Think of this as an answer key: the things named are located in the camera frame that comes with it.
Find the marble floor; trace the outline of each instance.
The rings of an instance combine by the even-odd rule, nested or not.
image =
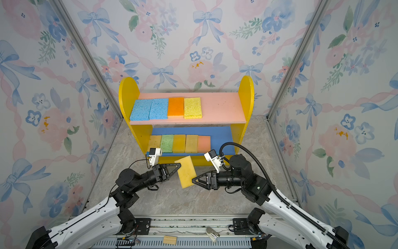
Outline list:
[[[293,198],[262,116],[252,116],[242,145],[259,159],[275,186],[284,195]],[[262,176],[259,167],[250,156],[245,152],[242,154],[252,163],[253,171]],[[115,185],[115,180],[123,169],[129,167],[135,160],[144,158],[130,129],[123,121],[91,192],[87,208],[93,207],[109,194],[110,188]],[[139,161],[131,168],[140,174],[148,170],[145,161]],[[214,168],[195,167],[197,175],[211,169]],[[158,191],[142,190],[137,193],[140,198],[130,208],[134,215],[248,214],[254,207],[258,207],[240,192],[228,194],[224,188],[209,191],[193,185],[182,189],[177,174],[158,186],[160,188]]]

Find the blue shelf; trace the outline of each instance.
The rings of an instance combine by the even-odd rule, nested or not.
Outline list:
[[[153,128],[152,135],[167,135],[167,134],[185,134],[185,135],[199,135],[210,136],[211,149],[220,150],[221,145],[226,142],[233,142],[230,126],[223,127],[167,127],[167,128]],[[224,155],[234,155],[235,148],[232,145],[222,149]],[[163,153],[163,157],[186,157],[186,156],[203,156],[203,153]]]

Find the pink shelf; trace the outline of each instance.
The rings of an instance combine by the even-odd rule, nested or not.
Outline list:
[[[130,121],[142,124],[244,124],[246,119],[237,92],[170,92],[140,93],[139,99],[200,97],[202,118],[169,118],[166,120]]]

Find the blue sponge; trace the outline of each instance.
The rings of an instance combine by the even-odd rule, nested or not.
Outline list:
[[[135,100],[133,111],[130,115],[131,121],[149,120],[149,111],[152,100]]]
[[[169,107],[168,98],[156,98],[152,101],[149,119],[167,119],[167,110]]]

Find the floral wallpaper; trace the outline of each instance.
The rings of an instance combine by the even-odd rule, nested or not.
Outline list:
[[[250,75],[254,115],[268,113],[317,4],[64,1],[116,99],[120,81],[128,76],[142,92],[237,92],[242,77]]]
[[[271,120],[302,206],[351,249],[398,248],[397,12],[332,0]]]
[[[0,247],[78,215],[120,119],[48,1],[0,2]]]

